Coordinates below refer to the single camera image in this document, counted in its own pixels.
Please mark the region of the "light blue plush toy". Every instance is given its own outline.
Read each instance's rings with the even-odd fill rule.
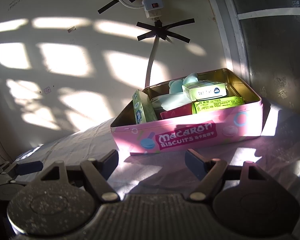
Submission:
[[[169,94],[176,94],[182,92],[182,85],[189,84],[192,82],[198,81],[198,74],[191,73],[186,78],[178,79],[178,80],[171,80],[169,82]]]
[[[179,106],[184,106],[191,103],[189,99],[182,92],[182,85],[189,84],[191,82],[197,82],[197,73],[191,73],[184,79],[172,80],[169,82],[169,94],[158,96],[151,100],[152,106],[154,108],[157,116],[164,111],[175,109]]]

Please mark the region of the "round black pad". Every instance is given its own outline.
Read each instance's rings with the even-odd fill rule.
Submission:
[[[300,207],[281,186],[254,181],[220,192],[213,210],[224,226],[239,234],[272,237],[292,232]]]
[[[92,196],[60,181],[29,184],[8,205],[8,217],[21,233],[57,236],[82,227],[93,215]]]
[[[0,185],[0,201],[10,201],[23,188],[20,184]]]

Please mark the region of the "floral pattern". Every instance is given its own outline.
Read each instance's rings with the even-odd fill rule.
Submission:
[[[284,88],[281,88],[277,91],[277,97],[281,97],[282,99],[287,98],[286,96],[286,90]]]
[[[282,88],[287,84],[286,77],[277,78],[276,81],[277,81],[278,86],[282,87]]]
[[[262,97],[267,97],[267,92],[265,87],[263,87],[262,89],[259,90],[259,95],[261,95]]]

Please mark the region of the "wrinkled sheet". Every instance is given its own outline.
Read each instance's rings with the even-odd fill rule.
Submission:
[[[46,168],[56,160],[74,165],[89,157],[100,159],[111,149],[117,149],[109,128],[112,121],[45,144],[16,161],[41,160]],[[300,116],[264,99],[264,123],[259,138],[196,150],[205,157],[218,157],[231,165],[242,165],[248,160],[256,162],[300,203]],[[187,169],[184,155],[184,152],[170,152],[130,156],[119,151],[119,165],[108,182],[121,198],[128,192],[189,194],[199,181]],[[35,176],[35,173],[19,176],[17,181],[31,181]],[[300,219],[293,234],[300,239]]]

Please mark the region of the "metal rivet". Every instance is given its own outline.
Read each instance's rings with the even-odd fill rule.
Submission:
[[[118,198],[118,194],[115,192],[106,192],[102,194],[101,198],[104,201],[114,201]]]
[[[202,192],[193,192],[190,194],[190,199],[193,201],[202,201],[205,200],[207,196]]]

